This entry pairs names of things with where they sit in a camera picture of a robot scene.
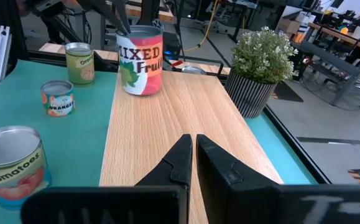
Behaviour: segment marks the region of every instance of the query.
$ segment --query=green plant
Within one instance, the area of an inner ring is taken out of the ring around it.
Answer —
[[[297,54],[285,34],[268,27],[248,32],[233,47],[233,68],[245,78],[259,83],[278,83],[297,75],[288,57]]]

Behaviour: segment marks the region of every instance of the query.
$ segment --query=can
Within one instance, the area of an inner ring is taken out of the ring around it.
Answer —
[[[69,81],[77,85],[94,81],[94,51],[90,44],[69,43],[65,46]]]
[[[128,35],[117,35],[119,73],[123,90],[151,95],[162,85],[163,35],[153,26],[131,26]]]
[[[75,97],[72,83],[65,80],[51,80],[43,83],[42,102],[48,115],[66,116],[75,111]]]
[[[186,65],[182,68],[182,72],[184,73],[191,73],[191,74],[200,74],[200,75],[206,75],[206,72],[196,66],[192,66],[192,65]]]
[[[19,210],[28,197],[51,184],[37,131],[25,126],[0,128],[0,206]]]

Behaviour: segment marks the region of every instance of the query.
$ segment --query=wall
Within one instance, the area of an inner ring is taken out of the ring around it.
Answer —
[[[329,0],[321,0],[323,4],[321,6],[323,7],[323,10],[326,10],[327,7],[329,7],[329,10],[333,10],[337,13],[344,13],[347,10],[354,10],[356,13],[356,17],[360,16],[360,0],[344,0],[343,3],[341,3],[339,8],[332,8],[330,7],[332,1]]]

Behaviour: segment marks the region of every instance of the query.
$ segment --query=striped plant pot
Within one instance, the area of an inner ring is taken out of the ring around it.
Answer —
[[[261,114],[276,86],[248,80],[231,69],[225,90],[244,118],[255,118]]]

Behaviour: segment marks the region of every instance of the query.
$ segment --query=teal table surface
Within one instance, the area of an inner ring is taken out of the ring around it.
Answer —
[[[40,133],[53,186],[98,186],[116,76],[96,72],[93,85],[75,87],[76,111],[61,118],[44,111],[40,86],[67,80],[66,68],[18,61],[0,84],[0,127],[23,125]],[[266,115],[246,122],[285,184],[316,183]],[[0,223],[20,223],[19,212],[0,207]]]

